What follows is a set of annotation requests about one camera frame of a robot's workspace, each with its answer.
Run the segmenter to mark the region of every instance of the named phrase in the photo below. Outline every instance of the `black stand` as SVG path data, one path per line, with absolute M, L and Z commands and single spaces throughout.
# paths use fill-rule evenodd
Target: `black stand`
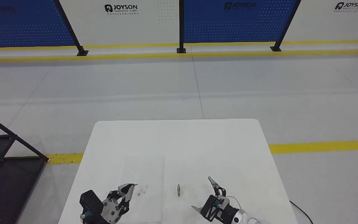
M 56 6 L 57 6 L 57 9 L 58 9 L 59 13 L 61 14 L 61 16 L 63 18 L 63 21 L 65 22 L 66 27 L 68 28 L 68 31 L 70 32 L 71 37 L 73 38 L 73 41 L 74 41 L 74 43 L 75 43 L 75 45 L 76 45 L 76 47 L 78 49 L 77 56 L 86 56 L 88 54 L 88 50 L 84 50 L 83 46 L 81 46 L 79 44 L 79 41 L 78 41 L 78 39 L 76 37 L 76 34 L 74 34 L 72 26 L 68 21 L 68 18 L 66 16 L 65 11 L 62 8 L 62 5 L 61 5 L 60 1 L 59 0 L 54 0 L 54 2 L 55 2 Z
M 281 34 L 279 40 L 276 41 L 276 43 L 275 43 L 274 46 L 271 46 L 271 47 L 270 47 L 273 52 L 280 52 L 280 51 L 281 51 L 280 46 L 281 46 L 282 41 L 283 41 L 283 39 L 284 39 L 284 37 L 285 37 L 285 35 L 286 35 L 286 33 L 287 33 L 287 30 L 288 30 L 289 27 L 290 27 L 290 24 L 291 24 L 291 22 L 292 22 L 292 19 L 293 19 L 293 17 L 295 16 L 296 11 L 297 11 L 298 6 L 300 5 L 300 3 L 301 3 L 301 0 L 297 0 L 296 5 L 295 5 L 294 9 L 292 10 L 292 12 L 291 12 L 291 14 L 290 14 L 289 20 L 287 21 L 286 26 L 285 26 L 285 28 L 284 28 L 284 31 L 282 32 L 282 34 Z
M 186 53 L 184 48 L 184 0 L 179 0 L 179 48 L 177 53 Z
M 16 223 L 49 159 L 0 124 L 0 223 Z M 15 141 L 38 156 L 5 157 Z

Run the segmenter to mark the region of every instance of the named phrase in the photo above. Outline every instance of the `floor seam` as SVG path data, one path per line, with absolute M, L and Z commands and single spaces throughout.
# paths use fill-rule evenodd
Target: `floor seam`
M 27 98 L 27 100 L 25 101 L 25 103 L 23 104 L 23 106 L 21 107 L 21 109 L 17 112 L 17 114 L 15 115 L 15 117 L 11 120 L 11 122 L 8 125 L 8 128 L 10 127 L 10 125 L 12 124 L 12 122 L 17 118 L 18 114 L 21 112 L 22 108 L 26 105 L 26 103 L 28 102 L 28 100 L 32 97 L 32 95 L 35 93 L 35 91 L 37 90 L 37 88 L 41 85 L 41 83 L 43 82 L 43 80 L 46 78 L 46 76 L 48 75 L 48 73 L 51 71 L 52 67 L 50 67 L 50 69 L 47 71 L 46 75 L 44 75 L 44 77 L 41 79 L 40 83 L 36 86 L 35 90 L 33 90 L 33 92 L 31 93 L 31 95 L 29 96 L 29 98 Z
M 204 118 L 204 112 L 203 112 L 203 110 L 202 110 L 202 103 L 201 103 L 201 97 L 200 97 L 200 91 L 199 91 L 199 83 L 197 82 L 197 77 L 196 77 L 194 57 L 191 57 L 191 59 L 192 59 L 192 65 L 194 66 L 194 73 L 195 73 L 196 86 L 197 86 L 197 93 L 199 94 L 199 100 L 200 100 L 201 115 L 202 115 L 202 118 Z
M 349 78 L 347 78 L 344 74 L 342 74 L 338 68 L 336 68 L 334 65 L 330 65 L 330 66 L 331 66 L 331 68 L 335 69 L 338 74 L 343 76 L 356 89 L 356 91 L 358 91 L 358 86 L 354 85 L 353 82 L 350 81 Z

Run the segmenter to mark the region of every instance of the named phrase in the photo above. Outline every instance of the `perforated panel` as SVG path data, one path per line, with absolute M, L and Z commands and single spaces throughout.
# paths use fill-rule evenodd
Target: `perforated panel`
M 157 2 L 158 21 L 163 26 L 178 26 L 178 1 Z
M 185 43 L 276 41 L 296 0 L 185 0 Z
M 53 0 L 0 1 L 0 47 L 66 45 L 74 41 Z

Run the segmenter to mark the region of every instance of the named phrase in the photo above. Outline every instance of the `gray floor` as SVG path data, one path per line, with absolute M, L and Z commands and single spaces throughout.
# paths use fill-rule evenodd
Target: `gray floor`
M 0 64 L 0 122 L 44 153 L 83 152 L 99 120 L 256 118 L 268 143 L 357 140 L 357 62 L 275 57 Z M 28 154 L 17 144 L 8 155 Z M 274 156 L 288 196 L 314 223 L 358 223 L 357 158 L 356 151 Z M 57 223 L 77 168 L 47 166 L 19 223 Z

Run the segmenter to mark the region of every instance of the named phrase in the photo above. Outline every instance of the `cable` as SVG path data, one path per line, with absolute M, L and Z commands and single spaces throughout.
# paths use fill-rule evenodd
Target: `cable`
M 254 217 L 249 218 L 249 219 L 247 220 L 247 223 L 248 223 L 250 220 L 256 220 L 256 223 L 262 224 L 257 218 L 254 218 Z
M 309 221 L 311 222 L 311 224 L 313 224 L 311 218 L 302 210 L 300 209 L 295 203 L 293 203 L 292 201 L 290 201 L 291 204 L 293 204 L 296 208 L 298 208 L 301 212 L 303 212 L 303 214 L 305 214 L 307 216 L 307 218 L 309 219 Z
M 240 202 L 239 202 L 234 196 L 227 196 L 227 198 L 233 198 L 233 199 L 235 199 L 236 202 L 237 202 L 237 204 L 238 204 L 239 207 L 240 207 L 240 210 L 242 210 L 241 205 L 240 205 Z

